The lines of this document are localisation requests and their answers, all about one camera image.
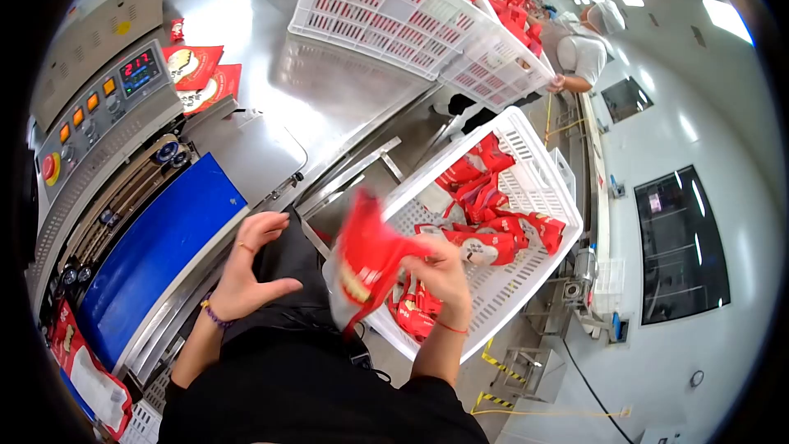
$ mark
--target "window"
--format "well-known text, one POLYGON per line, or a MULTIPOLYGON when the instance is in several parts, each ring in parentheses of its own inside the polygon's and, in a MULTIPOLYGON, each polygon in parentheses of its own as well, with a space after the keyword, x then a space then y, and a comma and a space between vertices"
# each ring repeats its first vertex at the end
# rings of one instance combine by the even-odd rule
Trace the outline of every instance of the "window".
POLYGON ((644 254, 641 324, 729 303, 723 245, 693 166, 638 186, 634 193, 644 254))
POLYGON ((603 99, 614 123, 643 112, 654 104, 630 76, 603 90, 603 99))

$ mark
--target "yellow and black hazard tape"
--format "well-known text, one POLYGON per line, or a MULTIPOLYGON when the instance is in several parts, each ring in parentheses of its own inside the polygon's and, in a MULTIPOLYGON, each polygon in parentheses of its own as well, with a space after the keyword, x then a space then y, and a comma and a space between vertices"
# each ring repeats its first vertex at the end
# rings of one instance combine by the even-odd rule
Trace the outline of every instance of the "yellow and black hazard tape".
POLYGON ((488 401, 493 401, 494 403, 497 403, 498 405, 501 405, 504 408, 515 408, 515 405, 513 405, 509 401, 505 401, 505 400, 503 400, 501 398, 497 398, 496 396, 493 396, 492 394, 482 393, 480 396, 482 397, 482 399, 488 400, 488 401))
POLYGON ((487 353, 482 353, 482 360, 488 362, 490 365, 495 366, 498 370, 501 370, 503 373, 507 374, 512 379, 515 379, 518 382, 526 382, 526 378, 522 375, 518 374, 514 370, 507 369, 507 366, 503 363, 499 363, 498 360, 493 358, 492 356, 488 355, 487 353))

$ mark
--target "digital temperature display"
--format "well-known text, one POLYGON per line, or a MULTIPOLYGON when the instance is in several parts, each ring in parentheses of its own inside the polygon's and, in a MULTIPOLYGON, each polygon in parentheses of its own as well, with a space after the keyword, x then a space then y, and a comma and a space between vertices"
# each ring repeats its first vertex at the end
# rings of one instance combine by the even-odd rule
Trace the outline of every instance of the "digital temperature display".
POLYGON ((148 49, 124 64, 119 72, 123 92, 128 98, 159 74, 159 66, 156 65, 153 51, 148 49))

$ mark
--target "control panel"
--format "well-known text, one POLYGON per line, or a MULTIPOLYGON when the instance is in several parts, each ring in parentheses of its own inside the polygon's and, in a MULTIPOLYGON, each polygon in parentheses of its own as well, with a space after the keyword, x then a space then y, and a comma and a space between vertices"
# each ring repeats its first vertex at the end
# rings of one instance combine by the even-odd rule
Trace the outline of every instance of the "control panel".
POLYGON ((170 84, 159 42, 151 40, 88 82, 52 125, 35 154, 52 202, 94 144, 147 96, 170 84))

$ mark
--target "hand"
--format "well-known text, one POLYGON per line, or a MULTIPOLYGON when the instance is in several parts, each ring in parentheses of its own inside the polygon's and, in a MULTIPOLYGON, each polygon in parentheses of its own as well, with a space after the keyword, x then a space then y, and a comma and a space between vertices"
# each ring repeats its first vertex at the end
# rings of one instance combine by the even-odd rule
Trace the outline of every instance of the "hand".
POLYGON ((400 264, 423 281, 428 291, 445 305, 470 311, 471 294, 460 260, 460 250, 453 243, 439 237, 422 234, 413 239, 431 249, 433 253, 428 257, 428 261, 410 255, 403 258, 400 264))
POLYGON ((266 302, 301 289, 301 283, 293 278, 258 283, 251 271, 255 254, 263 245, 279 238, 282 230, 290 223, 288 218, 288 213, 265 212, 250 216, 242 222, 231 256, 225 263, 222 279, 211 294, 211 309, 220 320, 240 319, 266 302))
POLYGON ((564 87, 564 76, 557 74, 551 79, 551 83, 545 87, 545 90, 550 93, 558 93, 564 87))

